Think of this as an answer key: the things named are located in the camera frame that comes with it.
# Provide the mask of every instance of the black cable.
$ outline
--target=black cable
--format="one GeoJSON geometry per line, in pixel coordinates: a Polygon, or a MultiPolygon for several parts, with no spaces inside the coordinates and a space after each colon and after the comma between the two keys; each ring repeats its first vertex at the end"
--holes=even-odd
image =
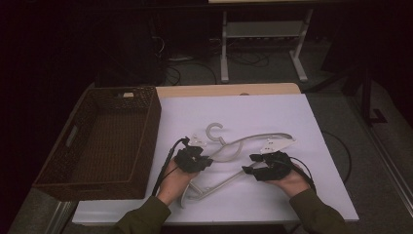
{"type": "Polygon", "coordinates": [[[349,148],[347,147],[347,145],[343,142],[343,140],[341,140],[341,138],[339,138],[338,136],[336,136],[336,135],[334,135],[334,134],[332,134],[332,133],[329,133],[329,132],[327,132],[327,131],[324,131],[324,130],[321,130],[321,132],[322,132],[323,134],[329,135],[329,136],[334,137],[335,139],[337,139],[337,140],[343,145],[344,149],[345,149],[346,152],[347,152],[347,157],[348,157],[348,159],[349,159],[349,167],[348,167],[348,169],[347,169],[346,176],[345,176],[344,179],[343,179],[343,183],[346,183],[346,182],[349,180],[350,174],[352,173],[352,168],[353,168],[352,154],[350,153],[350,150],[349,150],[349,148]]]}
{"type": "Polygon", "coordinates": [[[207,66],[207,65],[205,65],[205,64],[198,63],[198,62],[189,62],[189,63],[188,63],[188,62],[185,62],[185,63],[180,63],[180,64],[176,64],[176,65],[171,65],[171,66],[179,66],[179,65],[198,65],[198,66],[202,66],[202,67],[208,69],[208,70],[210,71],[210,73],[212,73],[213,80],[214,80],[214,84],[215,84],[215,85],[218,84],[217,79],[216,79],[215,72],[214,72],[209,66],[207,66]]]}
{"type": "Polygon", "coordinates": [[[251,55],[255,55],[257,57],[256,60],[248,60],[246,58],[244,58],[243,56],[238,56],[235,54],[227,54],[228,59],[230,59],[232,62],[237,63],[237,64],[241,64],[241,65],[249,65],[249,66],[254,66],[254,67],[266,67],[270,64],[270,56],[266,56],[265,54],[262,54],[263,57],[261,58],[259,56],[259,54],[256,53],[252,53],[251,55]],[[257,65],[257,63],[261,62],[265,60],[265,63],[262,65],[257,65]]]}
{"type": "Polygon", "coordinates": [[[300,163],[306,168],[307,172],[308,172],[309,175],[310,175],[310,178],[313,178],[313,175],[311,175],[311,172],[310,172],[309,168],[307,167],[307,165],[306,165],[305,163],[303,163],[303,161],[301,161],[301,160],[299,160],[299,159],[297,159],[297,158],[294,158],[294,157],[289,157],[289,158],[290,158],[290,159],[293,159],[293,160],[295,160],[295,161],[300,162],[300,163]]]}
{"type": "Polygon", "coordinates": [[[297,225],[292,227],[291,230],[289,230],[288,234],[294,233],[300,226],[301,226],[301,223],[298,223],[297,225]]]}
{"type": "Polygon", "coordinates": [[[168,74],[170,77],[175,78],[176,81],[173,83],[173,82],[171,82],[171,80],[168,79],[168,77],[167,77],[167,80],[170,81],[170,83],[171,83],[173,86],[176,86],[176,85],[180,84],[181,73],[179,72],[179,70],[176,69],[176,68],[174,68],[174,67],[171,67],[171,66],[168,66],[167,69],[174,70],[174,71],[177,73],[177,76],[174,76],[174,75],[171,75],[171,74],[167,71],[167,74],[168,74]]]}
{"type": "Polygon", "coordinates": [[[169,154],[167,156],[167,159],[165,160],[164,165],[161,168],[161,172],[158,175],[158,178],[156,180],[154,189],[152,190],[152,196],[156,196],[156,193],[158,192],[159,186],[161,185],[162,181],[164,180],[164,173],[167,170],[167,166],[170,162],[170,159],[172,158],[173,152],[175,151],[176,145],[178,145],[180,142],[184,142],[187,143],[189,141],[189,138],[182,138],[179,139],[174,145],[173,147],[170,149],[169,154]]]}

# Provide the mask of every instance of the wicker basket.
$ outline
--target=wicker basket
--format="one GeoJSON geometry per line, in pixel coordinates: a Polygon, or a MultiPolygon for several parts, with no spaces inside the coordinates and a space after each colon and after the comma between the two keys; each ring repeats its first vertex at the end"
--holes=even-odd
{"type": "Polygon", "coordinates": [[[160,118],[155,87],[85,91],[33,187],[60,201],[144,198],[160,118]]]}

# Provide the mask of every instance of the dark background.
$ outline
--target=dark background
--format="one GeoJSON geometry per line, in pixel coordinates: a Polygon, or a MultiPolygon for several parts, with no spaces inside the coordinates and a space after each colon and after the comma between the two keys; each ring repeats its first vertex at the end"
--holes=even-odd
{"type": "MultiPolygon", "coordinates": [[[[0,2],[1,233],[7,232],[70,111],[90,83],[162,83],[162,64],[154,56],[158,45],[150,36],[154,29],[175,48],[199,55],[206,53],[203,45],[208,37],[220,33],[216,12],[154,16],[82,11],[98,4],[102,3],[0,2]]],[[[316,9],[307,39],[332,41],[325,70],[339,72],[357,61],[367,64],[413,125],[411,10],[405,1],[316,9]]],[[[235,18],[250,16],[256,17],[242,13],[235,18]]],[[[260,16],[265,20],[268,15],[260,16]]]]}

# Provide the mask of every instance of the olive green sleeve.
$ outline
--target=olive green sleeve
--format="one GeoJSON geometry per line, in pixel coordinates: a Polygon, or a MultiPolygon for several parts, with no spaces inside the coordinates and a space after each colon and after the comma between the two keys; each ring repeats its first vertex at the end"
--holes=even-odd
{"type": "Polygon", "coordinates": [[[300,218],[304,229],[310,233],[351,233],[344,218],[323,203],[313,189],[297,194],[289,203],[300,218]]]}
{"type": "Polygon", "coordinates": [[[156,197],[149,197],[140,208],[126,213],[109,233],[160,233],[169,215],[170,210],[167,205],[156,197]]]}

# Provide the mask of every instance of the metal stand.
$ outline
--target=metal stand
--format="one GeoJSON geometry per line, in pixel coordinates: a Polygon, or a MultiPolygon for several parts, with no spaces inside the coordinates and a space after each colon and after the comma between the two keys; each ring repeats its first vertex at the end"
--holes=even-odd
{"type": "Polygon", "coordinates": [[[227,38],[245,37],[298,37],[295,50],[290,51],[289,54],[300,81],[307,82],[308,78],[299,56],[312,14],[313,9],[308,10],[304,20],[228,22],[227,12],[224,12],[222,20],[221,82],[229,83],[227,38]]]}
{"type": "Polygon", "coordinates": [[[295,71],[297,71],[298,78],[300,79],[301,82],[308,81],[306,72],[304,71],[303,65],[301,65],[299,56],[300,56],[301,48],[303,47],[304,39],[306,38],[306,34],[307,34],[307,30],[310,25],[312,14],[313,14],[313,9],[310,9],[307,11],[303,25],[301,26],[300,35],[298,37],[298,45],[294,51],[289,52],[292,63],[294,64],[294,67],[295,67],[295,71]]]}

